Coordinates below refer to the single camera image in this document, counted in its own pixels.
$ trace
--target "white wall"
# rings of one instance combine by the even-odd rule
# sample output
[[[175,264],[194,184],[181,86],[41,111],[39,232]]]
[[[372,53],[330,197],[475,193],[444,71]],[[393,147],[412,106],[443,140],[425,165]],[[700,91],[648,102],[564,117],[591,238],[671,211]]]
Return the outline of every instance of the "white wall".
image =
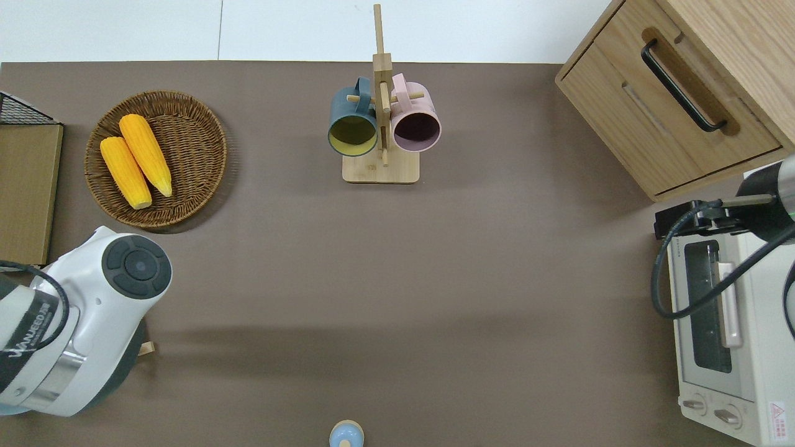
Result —
[[[395,61],[561,63],[609,0],[381,0]],[[0,0],[0,61],[364,60],[373,2]]]

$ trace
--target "oven knob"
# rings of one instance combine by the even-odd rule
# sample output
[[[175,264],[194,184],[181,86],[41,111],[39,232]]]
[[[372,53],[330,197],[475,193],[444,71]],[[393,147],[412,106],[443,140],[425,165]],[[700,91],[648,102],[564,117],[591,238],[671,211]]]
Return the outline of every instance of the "oven knob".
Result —
[[[714,411],[715,416],[728,425],[738,429],[743,426],[743,418],[740,416],[739,410],[736,406],[731,404],[726,405],[726,408]]]
[[[689,408],[690,410],[693,410],[702,416],[707,413],[707,404],[704,402],[704,396],[697,393],[694,394],[692,398],[687,400],[679,397],[679,405],[683,406],[684,408]]]

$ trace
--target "mug handle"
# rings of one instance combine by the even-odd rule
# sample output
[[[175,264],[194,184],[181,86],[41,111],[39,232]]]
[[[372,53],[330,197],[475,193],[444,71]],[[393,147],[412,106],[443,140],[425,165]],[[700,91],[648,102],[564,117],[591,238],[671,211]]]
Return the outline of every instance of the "mug handle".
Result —
[[[360,76],[356,81],[356,94],[359,95],[359,102],[356,104],[356,113],[359,115],[367,115],[367,110],[370,108],[370,80],[364,76]]]
[[[395,96],[397,96],[397,103],[400,104],[401,110],[411,110],[411,98],[409,98],[409,86],[405,83],[405,76],[403,73],[398,73],[392,76],[392,84],[395,86]]]

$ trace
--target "oven window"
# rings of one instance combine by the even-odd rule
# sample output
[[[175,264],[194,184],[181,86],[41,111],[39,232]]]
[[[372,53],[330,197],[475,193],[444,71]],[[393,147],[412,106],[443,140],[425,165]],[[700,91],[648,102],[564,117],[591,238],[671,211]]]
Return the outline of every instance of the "oven window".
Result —
[[[684,246],[690,302],[703,297],[718,281],[718,242],[708,240]],[[720,343],[718,300],[690,315],[693,355],[696,365],[718,372],[731,372],[731,352]]]

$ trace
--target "black cable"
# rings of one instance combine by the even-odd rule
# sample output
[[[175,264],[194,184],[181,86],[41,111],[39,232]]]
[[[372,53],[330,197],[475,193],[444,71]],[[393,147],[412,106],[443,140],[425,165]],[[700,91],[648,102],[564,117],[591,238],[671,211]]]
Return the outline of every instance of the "black cable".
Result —
[[[2,261],[0,260],[0,267],[9,267],[12,269],[18,269],[25,271],[27,273],[42,277],[46,282],[49,282],[52,287],[55,288],[56,292],[58,292],[58,296],[60,297],[60,302],[63,304],[63,311],[60,315],[60,322],[58,326],[55,328],[55,332],[52,333],[46,340],[42,340],[39,344],[37,344],[34,349],[25,349],[22,352],[35,352],[43,347],[51,344],[61,332],[64,331],[66,327],[66,322],[69,319],[69,298],[66,296],[66,291],[63,287],[58,284],[58,281],[55,280],[52,276],[46,274],[45,272],[37,269],[34,266],[29,266],[26,264],[20,264],[19,262],[12,262],[12,261]]]
[[[662,247],[660,251],[657,253],[657,258],[654,259],[654,267],[652,268],[651,272],[651,301],[652,305],[654,306],[654,310],[660,314],[663,318],[667,318],[669,320],[678,320],[679,318],[686,317],[698,309],[701,309],[710,301],[717,298],[724,290],[728,289],[729,286],[734,284],[737,279],[745,274],[752,266],[754,266],[757,262],[761,261],[765,256],[767,256],[771,251],[776,249],[778,246],[782,245],[783,243],[787,242],[788,240],[792,239],[795,236],[795,223],[785,228],[781,231],[776,237],[772,238],[768,243],[762,246],[759,250],[756,250],[751,256],[749,256],[745,261],[740,263],[734,271],[732,271],[723,281],[719,282],[715,287],[712,288],[706,295],[703,297],[692,301],[691,304],[684,309],[678,312],[669,312],[665,310],[662,305],[660,299],[660,271],[662,270],[662,263],[665,260],[665,255],[668,251],[668,245],[671,243],[671,239],[679,230],[684,226],[684,224],[693,218],[696,214],[708,210],[709,208],[720,208],[723,206],[722,200],[713,200],[712,202],[704,202],[699,206],[693,208],[692,210],[686,212],[676,223],[671,227],[671,231],[668,232],[668,235],[665,237],[662,243]]]
[[[795,328],[793,327],[792,320],[789,319],[789,310],[787,309],[787,295],[789,295],[789,290],[792,289],[792,285],[795,282],[795,262],[789,268],[789,273],[787,274],[787,280],[784,282],[784,320],[787,322],[787,328],[789,328],[789,333],[793,335],[793,339],[795,339]]]

